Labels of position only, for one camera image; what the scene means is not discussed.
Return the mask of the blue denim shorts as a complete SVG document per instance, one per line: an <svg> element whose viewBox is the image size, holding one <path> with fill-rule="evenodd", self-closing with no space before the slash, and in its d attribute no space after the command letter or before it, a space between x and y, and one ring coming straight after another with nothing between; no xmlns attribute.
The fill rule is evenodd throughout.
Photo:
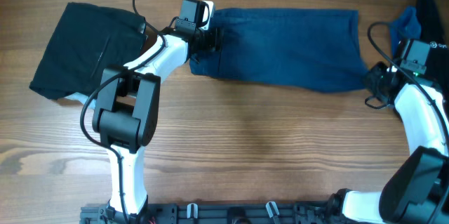
<svg viewBox="0 0 449 224"><path fill-rule="evenodd" d="M210 26L221 48L193 55L192 74L322 93L364 87L356 10L225 8Z"/></svg>

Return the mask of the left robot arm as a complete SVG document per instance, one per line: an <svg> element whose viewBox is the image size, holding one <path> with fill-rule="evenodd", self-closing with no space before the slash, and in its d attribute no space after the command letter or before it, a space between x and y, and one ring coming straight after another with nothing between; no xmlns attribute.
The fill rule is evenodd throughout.
<svg viewBox="0 0 449 224"><path fill-rule="evenodd" d="M112 196L100 212L104 222L147 222L144 155L156 130L161 84L193 54L219 47L220 31L210 28L214 11L212 1L182 0L174 27L164 28L152 47L105 68L92 122L111 164Z"/></svg>

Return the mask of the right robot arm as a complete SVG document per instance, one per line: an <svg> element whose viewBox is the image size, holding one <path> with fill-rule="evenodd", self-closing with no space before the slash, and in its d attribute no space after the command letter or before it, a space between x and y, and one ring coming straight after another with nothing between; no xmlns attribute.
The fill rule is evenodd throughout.
<svg viewBox="0 0 449 224"><path fill-rule="evenodd" d="M372 97L401 119L409 158L380 192L340 190L328 201L328 223L447 223L448 49L419 39L400 41L389 65L364 77Z"/></svg>

